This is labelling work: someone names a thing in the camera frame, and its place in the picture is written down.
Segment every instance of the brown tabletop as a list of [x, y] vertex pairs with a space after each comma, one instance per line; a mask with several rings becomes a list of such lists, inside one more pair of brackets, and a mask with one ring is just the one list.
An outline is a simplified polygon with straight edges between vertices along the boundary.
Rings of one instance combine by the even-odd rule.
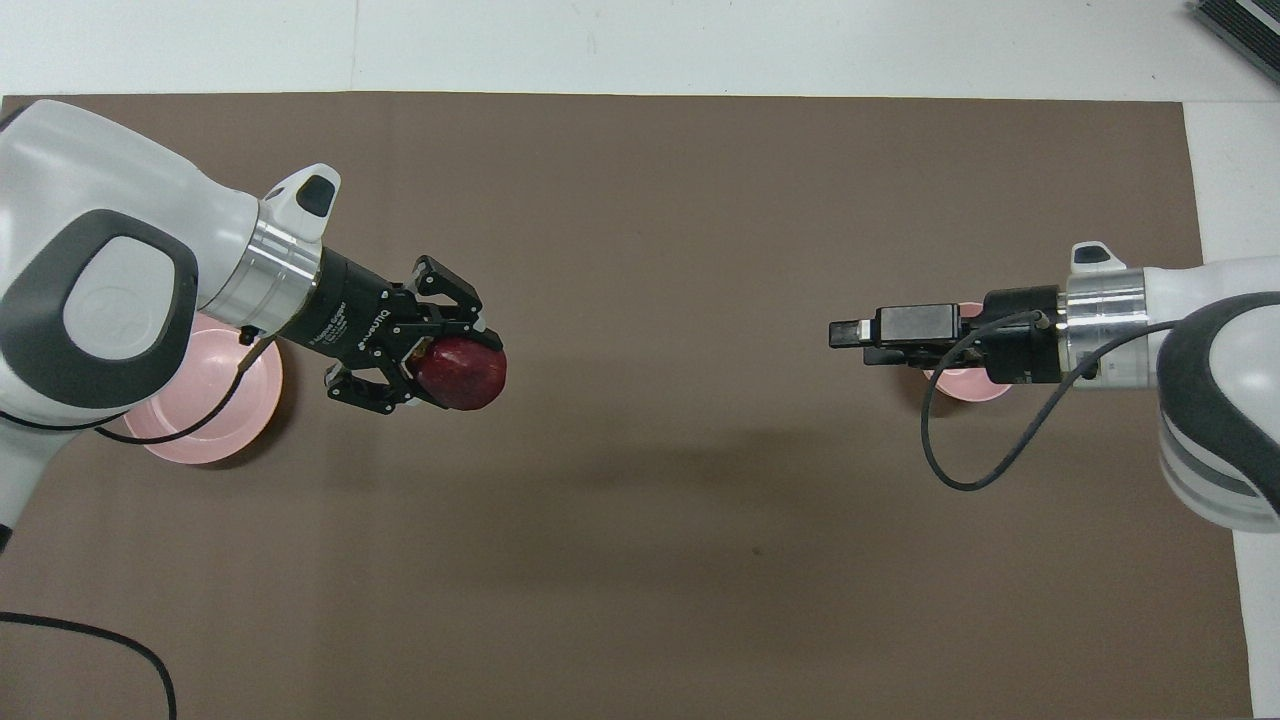
[[[923, 378], [826, 346], [879, 305], [1059, 283], [1074, 242], [1199, 263], [1171, 104], [524, 95], [74, 97], [262, 193], [343, 174], [326, 245], [431, 254], [507, 342], [479, 413], [376, 416], [282, 348], [212, 468], [73, 442], [0, 607], [169, 662], [184, 717], [1249, 712], [1230, 533], [1149, 392], [1073, 393], [979, 493]], [[5, 99], [12, 109], [23, 99]], [[943, 404], [977, 477], [1047, 388]], [[0, 716], [160, 716], [127, 651], [0, 628]]]

